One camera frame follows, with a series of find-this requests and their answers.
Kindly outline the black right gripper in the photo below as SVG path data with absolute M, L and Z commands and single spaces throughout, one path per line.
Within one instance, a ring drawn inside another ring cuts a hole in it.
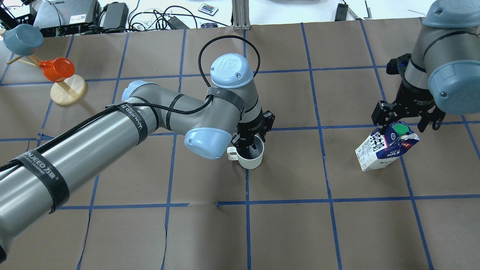
M 408 82 L 406 71 L 410 58 L 411 54 L 404 54 L 391 59 L 386 65 L 388 75 L 400 75 L 402 80 L 394 102 L 387 103 L 381 100 L 373 110 L 372 123 L 379 130 L 386 130 L 387 126 L 402 118 L 417 116 L 420 116 L 417 125 L 420 133 L 423 133 L 430 123 L 434 131 L 437 131 L 443 123 L 446 113 L 436 106 L 430 91 Z

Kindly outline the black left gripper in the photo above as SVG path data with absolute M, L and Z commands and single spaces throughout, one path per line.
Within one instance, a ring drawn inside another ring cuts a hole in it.
M 257 118 L 237 125 L 237 134 L 232 138 L 232 145 L 237 149 L 264 149 L 266 133 L 271 131 L 275 115 L 271 111 L 260 111 Z

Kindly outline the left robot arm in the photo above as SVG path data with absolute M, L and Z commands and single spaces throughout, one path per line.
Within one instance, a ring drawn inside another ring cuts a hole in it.
M 206 159 L 219 159 L 230 143 L 257 148 L 275 115 L 262 109 L 255 74 L 242 55 L 222 55 L 211 65 L 213 86 L 203 100 L 131 82 L 120 102 L 2 166 L 1 262 L 15 238 L 159 128 L 183 135 L 185 147 Z

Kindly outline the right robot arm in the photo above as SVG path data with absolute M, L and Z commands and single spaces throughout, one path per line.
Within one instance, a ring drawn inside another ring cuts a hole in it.
M 480 24 L 478 0 L 437 0 L 431 6 L 411 54 L 393 58 L 389 75 L 400 75 L 393 103 L 377 103 L 372 122 L 384 134 L 391 123 L 421 117 L 418 130 L 428 124 L 438 130 L 446 114 L 479 112 Z

